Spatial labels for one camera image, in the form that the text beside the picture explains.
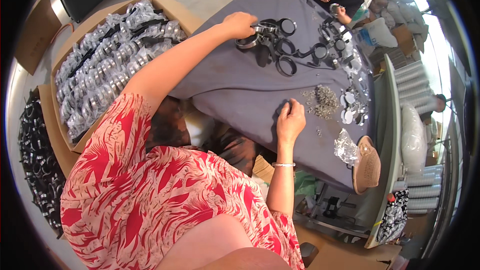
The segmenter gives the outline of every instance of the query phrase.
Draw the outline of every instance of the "woven straw hat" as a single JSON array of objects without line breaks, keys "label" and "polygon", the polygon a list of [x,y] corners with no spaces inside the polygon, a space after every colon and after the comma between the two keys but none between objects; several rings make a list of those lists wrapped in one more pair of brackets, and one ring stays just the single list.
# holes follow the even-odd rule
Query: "woven straw hat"
[{"label": "woven straw hat", "polygon": [[368,135],[364,135],[358,141],[358,148],[360,158],[358,166],[353,167],[353,189],[357,194],[362,194],[368,188],[378,186],[381,164],[377,150]]}]

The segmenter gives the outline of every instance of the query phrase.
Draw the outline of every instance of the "pile of metal clips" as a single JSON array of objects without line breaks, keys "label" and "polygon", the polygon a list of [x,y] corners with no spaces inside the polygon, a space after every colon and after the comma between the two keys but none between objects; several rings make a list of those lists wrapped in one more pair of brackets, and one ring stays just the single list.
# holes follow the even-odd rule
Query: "pile of metal clips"
[{"label": "pile of metal clips", "polygon": [[18,141],[20,162],[33,195],[33,203],[40,209],[57,238],[60,238],[63,234],[60,196],[65,186],[65,176],[50,145],[37,92],[30,91],[30,98],[21,114]]}]

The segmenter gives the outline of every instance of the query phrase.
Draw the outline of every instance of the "woman's left hand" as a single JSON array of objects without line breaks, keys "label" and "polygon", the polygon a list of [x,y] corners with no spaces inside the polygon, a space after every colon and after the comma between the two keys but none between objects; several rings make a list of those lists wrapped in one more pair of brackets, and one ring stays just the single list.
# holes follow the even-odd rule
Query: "woman's left hand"
[{"label": "woman's left hand", "polygon": [[221,26],[229,39],[245,39],[255,34],[250,27],[258,18],[244,12],[235,12],[223,19]]}]

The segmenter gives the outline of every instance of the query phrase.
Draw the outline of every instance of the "cardboard box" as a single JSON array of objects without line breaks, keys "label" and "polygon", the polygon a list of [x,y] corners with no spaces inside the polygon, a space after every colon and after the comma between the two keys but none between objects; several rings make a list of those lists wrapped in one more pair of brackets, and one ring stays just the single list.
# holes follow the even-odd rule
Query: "cardboard box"
[{"label": "cardboard box", "polygon": [[392,34],[396,38],[400,50],[406,57],[417,49],[413,40],[413,34],[405,24],[392,29]]},{"label": "cardboard box", "polygon": [[367,23],[370,23],[370,22],[375,21],[376,19],[377,19],[377,16],[375,15],[375,13],[372,12],[372,11],[370,11],[369,17],[368,17],[368,18],[365,18],[365,19],[363,19],[362,21],[360,21],[360,22],[358,22],[357,24],[355,24],[355,25],[353,26],[353,29],[358,28],[358,27],[362,27],[362,26],[364,26],[364,25],[367,24]]},{"label": "cardboard box", "polygon": [[75,163],[77,162],[78,153],[71,152],[63,136],[60,133],[59,126],[57,124],[57,118],[55,117],[52,89],[50,85],[38,86],[38,93],[40,96],[40,105],[42,106],[43,121],[45,122],[46,133],[48,139],[57,158],[58,165],[60,165],[61,171],[65,177],[68,177]]},{"label": "cardboard box", "polygon": [[308,242],[318,249],[307,269],[387,270],[402,249],[390,244],[366,249],[361,243],[343,243],[298,223],[295,230],[300,246]]},{"label": "cardboard box", "polygon": [[23,25],[15,49],[18,63],[33,75],[52,38],[62,27],[50,0],[38,0]]},{"label": "cardboard box", "polygon": [[442,138],[442,123],[437,121],[437,139]]},{"label": "cardboard box", "polygon": [[425,166],[434,166],[438,164],[438,152],[434,151],[431,155],[427,156]]},{"label": "cardboard box", "polygon": [[[93,132],[99,126],[101,121],[100,117],[92,127],[85,133],[85,135],[81,138],[80,142],[76,146],[70,143],[68,139],[68,127],[65,124],[60,122],[60,106],[57,102],[57,86],[55,85],[55,75],[60,69],[60,66],[65,61],[67,56],[72,52],[72,44],[77,43],[79,44],[86,33],[91,33],[97,25],[105,23],[105,17],[108,14],[125,14],[127,11],[127,6],[129,4],[135,4],[140,0],[129,0],[122,3],[117,3],[112,6],[106,7],[105,9],[99,10],[98,12],[91,15],[88,19],[83,21],[79,27],[72,33],[72,35],[65,41],[62,45],[60,50],[58,51],[57,57],[52,64],[52,73],[50,76],[51,81],[51,92],[54,106],[55,116],[57,118],[57,125],[60,129],[60,133],[63,136],[64,142],[67,144],[69,149],[76,153],[82,153],[87,141],[92,136]],[[187,36],[190,36],[193,32],[195,32],[202,24],[203,20],[194,14],[192,14],[183,4],[178,3],[175,0],[150,0],[153,4],[155,9],[163,9],[164,14],[170,20],[178,20],[180,23],[180,27],[183,29]]]}]

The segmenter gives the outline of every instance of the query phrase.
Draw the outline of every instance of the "red floral dress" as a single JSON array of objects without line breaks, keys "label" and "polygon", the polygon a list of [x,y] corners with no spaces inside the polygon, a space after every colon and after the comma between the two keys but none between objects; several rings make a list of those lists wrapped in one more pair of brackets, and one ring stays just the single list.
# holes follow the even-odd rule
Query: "red floral dress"
[{"label": "red floral dress", "polygon": [[270,212],[259,186],[212,152],[153,148],[146,154],[150,106],[123,94],[106,113],[72,169],[61,220],[90,269],[154,269],[195,225],[234,216],[255,247],[303,269],[291,217]]}]

